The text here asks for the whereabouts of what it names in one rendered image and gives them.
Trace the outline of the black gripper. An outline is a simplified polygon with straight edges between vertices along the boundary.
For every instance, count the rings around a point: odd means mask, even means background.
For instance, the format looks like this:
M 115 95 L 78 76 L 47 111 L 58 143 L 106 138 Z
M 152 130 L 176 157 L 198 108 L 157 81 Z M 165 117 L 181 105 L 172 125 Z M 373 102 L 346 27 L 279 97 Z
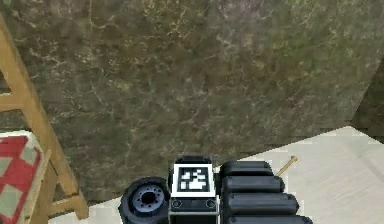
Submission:
M 118 211 L 123 224 L 168 224 L 170 194 L 161 177 L 133 182 L 121 197 Z

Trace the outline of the thin yellow stick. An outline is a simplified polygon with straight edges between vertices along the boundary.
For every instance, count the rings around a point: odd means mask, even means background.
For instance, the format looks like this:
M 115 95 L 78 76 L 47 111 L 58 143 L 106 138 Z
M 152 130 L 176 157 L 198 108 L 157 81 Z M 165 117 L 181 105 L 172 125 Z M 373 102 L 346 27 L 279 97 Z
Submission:
M 286 162 L 286 164 L 284 166 L 282 166 L 281 169 L 276 173 L 276 176 L 281 176 L 297 161 L 298 161 L 297 156 L 291 156 L 289 161 Z

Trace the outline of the wooden chair with checked cushion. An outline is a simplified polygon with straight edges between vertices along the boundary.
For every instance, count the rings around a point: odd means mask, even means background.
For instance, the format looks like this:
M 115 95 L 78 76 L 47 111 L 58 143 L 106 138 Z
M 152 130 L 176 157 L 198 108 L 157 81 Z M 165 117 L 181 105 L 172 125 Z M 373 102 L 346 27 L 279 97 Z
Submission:
M 48 224 L 89 207 L 0 14 L 0 74 L 10 91 L 0 94 L 0 112 L 19 110 L 29 127 L 0 133 L 0 224 Z

